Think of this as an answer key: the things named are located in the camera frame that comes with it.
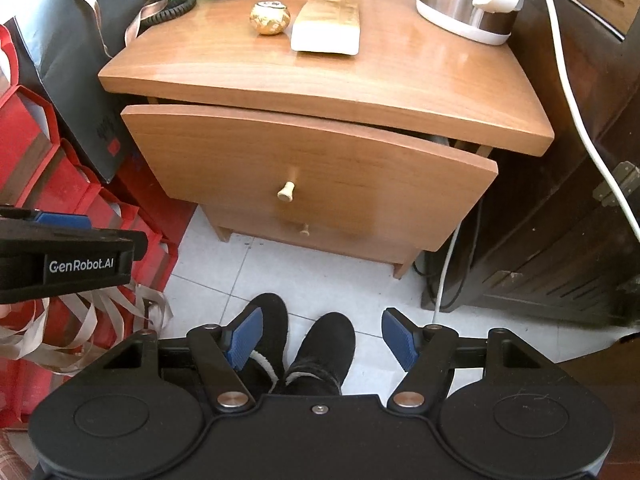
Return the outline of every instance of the decorative ball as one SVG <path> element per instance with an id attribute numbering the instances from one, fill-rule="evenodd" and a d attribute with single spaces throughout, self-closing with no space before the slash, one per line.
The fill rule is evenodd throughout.
<path id="1" fill-rule="evenodd" d="M 282 2 L 258 2 L 249 14 L 249 23 L 265 36 L 280 34 L 290 22 L 291 14 Z"/>

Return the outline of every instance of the white cable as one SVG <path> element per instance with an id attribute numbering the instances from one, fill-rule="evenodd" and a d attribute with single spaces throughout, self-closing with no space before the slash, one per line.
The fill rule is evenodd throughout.
<path id="1" fill-rule="evenodd" d="M 433 307 L 433 319 L 431 319 L 432 324 L 436 324 L 436 320 L 438 319 L 438 313 L 440 312 L 440 305 L 442 304 L 442 293 L 444 292 L 444 279 L 447 277 L 447 269 L 449 269 L 449 261 L 451 260 L 451 255 L 453 254 L 453 247 L 456 245 L 456 240 L 458 239 L 458 233 L 460 232 L 460 226 L 462 222 L 460 222 L 456 230 L 453 231 L 453 237 L 451 238 L 451 243 L 449 244 L 449 250 L 447 251 L 447 257 L 444 259 L 444 265 L 442 266 L 442 272 L 440 273 L 440 284 L 438 285 L 438 295 L 436 296 L 436 304 Z"/>
<path id="2" fill-rule="evenodd" d="M 580 110 L 578 110 L 578 103 L 575 101 L 574 93 L 571 90 L 571 85 L 569 84 L 569 77 L 566 73 L 566 65 L 564 63 L 564 52 L 562 51 L 562 41 L 560 38 L 560 25 L 558 24 L 558 14 L 556 13 L 556 5 L 554 0 L 545 0 L 546 8 L 549 12 L 549 19 L 551 20 L 551 33 L 554 39 L 554 49 L 556 51 L 556 62 L 558 64 L 558 73 L 560 75 L 560 82 L 562 83 L 562 91 L 564 91 L 564 96 L 566 97 L 566 102 L 569 105 L 569 110 L 571 111 L 571 117 L 574 118 L 575 127 L 578 130 L 578 135 L 580 135 L 580 140 L 584 144 L 587 153 L 591 157 L 591 160 L 596 165 L 596 168 L 600 171 L 604 180 L 609 187 L 613 195 L 618 200 L 618 204 L 622 208 L 622 212 L 625 214 L 626 220 L 629 222 L 634 235 L 640 242 L 640 226 L 638 225 L 638 220 L 634 216 L 633 211 L 629 207 L 629 203 L 626 201 L 625 195 L 622 193 L 620 186 L 616 182 L 616 179 L 613 178 L 613 175 L 607 169 L 604 161 L 598 154 L 596 147 L 591 142 L 589 138 L 589 134 L 587 133 L 587 129 L 584 127 L 584 123 L 582 122 L 582 117 L 580 116 Z"/>

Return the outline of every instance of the plaid fabric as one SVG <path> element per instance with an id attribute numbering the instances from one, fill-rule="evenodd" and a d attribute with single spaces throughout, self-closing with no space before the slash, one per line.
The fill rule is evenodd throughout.
<path id="1" fill-rule="evenodd" d="M 29 480 L 31 468 L 11 447 L 6 433 L 0 430 L 0 480 Z"/>

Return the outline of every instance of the shoe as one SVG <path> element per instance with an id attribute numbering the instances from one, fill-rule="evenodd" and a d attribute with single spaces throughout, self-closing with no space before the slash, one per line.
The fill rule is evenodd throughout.
<path id="1" fill-rule="evenodd" d="M 291 393 L 289 386 L 296 379 L 314 378 L 305 380 L 305 392 L 298 388 L 295 394 L 340 395 L 355 349 L 356 335 L 349 318 L 338 312 L 325 314 L 311 327 L 287 371 L 287 393 Z M 324 386 L 320 386 L 317 380 L 321 380 Z"/>
<path id="2" fill-rule="evenodd" d="M 262 337 L 238 377 L 257 400 L 272 392 L 284 376 L 282 357 L 287 344 L 289 316 L 282 298 L 270 292 L 253 298 L 249 306 L 262 309 Z"/>

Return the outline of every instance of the white tile floor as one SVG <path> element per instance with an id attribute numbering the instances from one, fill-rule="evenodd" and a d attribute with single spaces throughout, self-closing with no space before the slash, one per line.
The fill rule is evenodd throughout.
<path id="1" fill-rule="evenodd" d="M 344 393 L 376 393 L 386 402 L 404 373 L 380 337 L 383 310 L 394 306 L 417 325 L 431 320 L 431 313 L 419 306 L 420 277 L 410 270 L 395 280 L 391 270 L 384 264 L 236 234 L 225 244 L 198 208 L 166 287 L 175 318 L 162 336 L 182 337 L 204 323 L 226 324 L 254 296 L 275 292 L 290 313 L 288 365 L 313 320 L 337 310 L 351 319 L 357 332 Z M 606 348 L 630 332 L 589 330 L 472 306 L 442 314 L 440 323 L 467 337 L 485 337 L 498 326 L 508 328 L 556 362 Z M 481 370 L 460 370 L 452 391 L 480 376 Z"/>

